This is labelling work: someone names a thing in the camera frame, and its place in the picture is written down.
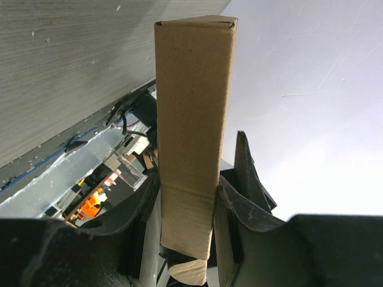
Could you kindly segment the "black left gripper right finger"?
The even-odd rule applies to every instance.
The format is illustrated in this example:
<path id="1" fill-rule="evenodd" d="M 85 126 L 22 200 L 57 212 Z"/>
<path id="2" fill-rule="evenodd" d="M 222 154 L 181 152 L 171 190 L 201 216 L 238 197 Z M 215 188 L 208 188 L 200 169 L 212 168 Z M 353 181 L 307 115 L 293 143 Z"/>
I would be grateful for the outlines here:
<path id="1" fill-rule="evenodd" d="M 220 178 L 215 213 L 223 286 L 381 286 L 380 216 L 282 221 Z"/>

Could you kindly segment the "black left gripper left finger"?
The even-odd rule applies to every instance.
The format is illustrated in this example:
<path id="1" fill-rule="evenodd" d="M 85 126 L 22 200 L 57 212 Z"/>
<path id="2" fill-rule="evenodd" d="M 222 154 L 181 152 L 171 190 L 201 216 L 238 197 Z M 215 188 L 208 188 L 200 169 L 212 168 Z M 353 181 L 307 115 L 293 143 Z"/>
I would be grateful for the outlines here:
<path id="1" fill-rule="evenodd" d="M 56 219 L 1 220 L 2 286 L 155 286 L 159 177 L 78 228 Z"/>

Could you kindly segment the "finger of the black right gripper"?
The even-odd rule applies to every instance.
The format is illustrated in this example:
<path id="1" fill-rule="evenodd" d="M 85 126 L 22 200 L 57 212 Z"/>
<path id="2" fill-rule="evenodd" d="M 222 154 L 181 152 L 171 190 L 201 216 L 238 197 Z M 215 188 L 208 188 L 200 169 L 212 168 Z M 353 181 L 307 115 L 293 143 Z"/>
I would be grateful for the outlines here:
<path id="1" fill-rule="evenodd" d="M 236 137 L 235 161 L 233 167 L 225 167 L 220 175 L 246 199 L 271 214 L 277 207 L 275 200 L 261 183 L 256 171 L 250 146 L 244 131 Z"/>

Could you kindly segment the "brown cardboard box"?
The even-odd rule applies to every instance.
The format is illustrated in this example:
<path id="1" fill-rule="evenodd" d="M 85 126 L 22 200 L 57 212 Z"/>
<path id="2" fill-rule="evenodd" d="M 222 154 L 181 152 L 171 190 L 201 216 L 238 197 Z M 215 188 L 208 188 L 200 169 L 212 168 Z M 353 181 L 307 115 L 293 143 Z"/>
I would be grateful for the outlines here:
<path id="1" fill-rule="evenodd" d="M 238 19 L 154 25 L 161 243 L 168 272 L 206 282 Z"/>

